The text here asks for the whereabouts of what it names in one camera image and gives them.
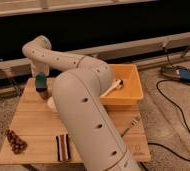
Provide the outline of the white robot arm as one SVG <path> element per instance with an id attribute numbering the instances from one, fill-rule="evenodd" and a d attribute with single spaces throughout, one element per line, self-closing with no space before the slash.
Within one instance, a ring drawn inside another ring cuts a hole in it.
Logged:
<path id="1" fill-rule="evenodd" d="M 54 51 L 44 36 L 26 43 L 22 52 L 61 71 L 53 100 L 87 171 L 141 171 L 100 102 L 113 81 L 111 67 L 90 56 Z"/>

